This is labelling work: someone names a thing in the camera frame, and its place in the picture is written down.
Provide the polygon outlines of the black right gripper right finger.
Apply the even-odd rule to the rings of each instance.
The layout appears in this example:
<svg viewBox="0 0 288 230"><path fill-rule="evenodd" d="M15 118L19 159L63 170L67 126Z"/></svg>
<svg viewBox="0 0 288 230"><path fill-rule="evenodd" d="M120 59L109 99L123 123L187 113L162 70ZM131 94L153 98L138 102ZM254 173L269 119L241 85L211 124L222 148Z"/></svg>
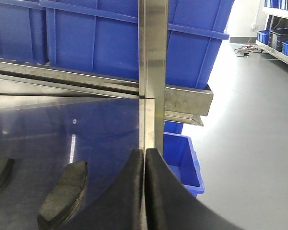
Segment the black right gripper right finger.
<svg viewBox="0 0 288 230"><path fill-rule="evenodd" d="M145 206L150 230L237 230L198 201L175 177L157 149L145 157Z"/></svg>

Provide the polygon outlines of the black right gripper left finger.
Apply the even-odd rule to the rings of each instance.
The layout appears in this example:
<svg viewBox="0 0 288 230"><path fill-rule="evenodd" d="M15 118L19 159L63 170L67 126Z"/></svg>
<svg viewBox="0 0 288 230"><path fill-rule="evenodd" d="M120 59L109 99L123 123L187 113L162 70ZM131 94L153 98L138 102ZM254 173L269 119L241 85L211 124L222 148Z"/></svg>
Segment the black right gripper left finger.
<svg viewBox="0 0 288 230"><path fill-rule="evenodd" d="M143 152L134 149L109 188L60 229L139 230L141 228L143 170Z"/></svg>

